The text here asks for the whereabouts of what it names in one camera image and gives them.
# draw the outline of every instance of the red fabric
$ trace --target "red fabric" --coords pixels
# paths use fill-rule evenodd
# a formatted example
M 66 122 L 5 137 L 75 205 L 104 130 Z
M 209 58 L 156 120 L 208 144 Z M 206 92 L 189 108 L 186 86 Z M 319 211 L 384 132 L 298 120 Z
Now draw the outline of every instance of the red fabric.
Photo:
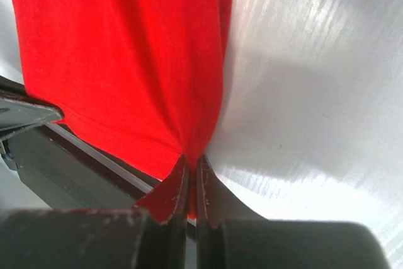
M 25 86 L 88 143 L 164 179 L 214 130 L 231 0 L 13 0 Z

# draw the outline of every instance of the white plastic surface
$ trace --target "white plastic surface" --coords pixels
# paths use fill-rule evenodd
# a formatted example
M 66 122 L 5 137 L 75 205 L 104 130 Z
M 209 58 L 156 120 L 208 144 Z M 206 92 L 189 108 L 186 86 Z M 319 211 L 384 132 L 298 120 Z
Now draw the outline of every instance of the white plastic surface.
M 403 0 L 234 0 L 208 157 L 272 219 L 369 227 L 403 268 Z

